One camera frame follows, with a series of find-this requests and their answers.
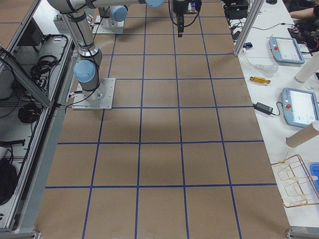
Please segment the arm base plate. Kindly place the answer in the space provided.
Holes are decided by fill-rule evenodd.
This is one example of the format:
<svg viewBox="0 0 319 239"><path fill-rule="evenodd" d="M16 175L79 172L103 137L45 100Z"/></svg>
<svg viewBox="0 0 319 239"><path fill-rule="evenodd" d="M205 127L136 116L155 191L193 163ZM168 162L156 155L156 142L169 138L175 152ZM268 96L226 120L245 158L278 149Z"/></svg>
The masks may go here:
<svg viewBox="0 0 319 239"><path fill-rule="evenodd" d="M100 86L95 90L93 95L85 100L85 96L89 96L90 93L84 91L75 95L73 104L71 107L74 110L111 110L114 98L116 78L103 78L100 79Z"/></svg>
<svg viewBox="0 0 319 239"><path fill-rule="evenodd" d="M117 22L111 18L96 16L93 34L123 34L125 21Z"/></svg>

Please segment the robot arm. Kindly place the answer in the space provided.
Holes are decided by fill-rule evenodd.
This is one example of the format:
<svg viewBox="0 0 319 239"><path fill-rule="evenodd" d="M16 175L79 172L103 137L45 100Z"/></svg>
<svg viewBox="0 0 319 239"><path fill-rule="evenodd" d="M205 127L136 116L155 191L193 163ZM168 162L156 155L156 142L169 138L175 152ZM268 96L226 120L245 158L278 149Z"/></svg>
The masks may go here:
<svg viewBox="0 0 319 239"><path fill-rule="evenodd" d="M112 29L123 27L124 21L128 15L128 7L126 5L116 5L98 8L100 14L101 27L103 29Z"/></svg>
<svg viewBox="0 0 319 239"><path fill-rule="evenodd" d="M99 76L102 52L95 44L85 10L99 9L107 18L123 21L127 7L146 4L159 7L161 0L50 0L48 2L62 14L72 40L76 43L80 60L74 65L73 75L82 90L81 99L72 104L77 110L110 109L113 103L114 78Z"/></svg>

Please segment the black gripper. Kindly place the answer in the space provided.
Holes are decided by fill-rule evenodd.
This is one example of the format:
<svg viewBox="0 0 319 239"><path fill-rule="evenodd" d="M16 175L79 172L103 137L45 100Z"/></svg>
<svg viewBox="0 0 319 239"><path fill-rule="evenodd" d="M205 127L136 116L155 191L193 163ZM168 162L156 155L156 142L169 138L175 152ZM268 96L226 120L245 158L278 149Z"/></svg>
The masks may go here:
<svg viewBox="0 0 319 239"><path fill-rule="evenodd" d="M186 0L173 0L172 9L176 14L177 20L177 36L181 38L184 33L184 15L187 13L187 1Z"/></svg>

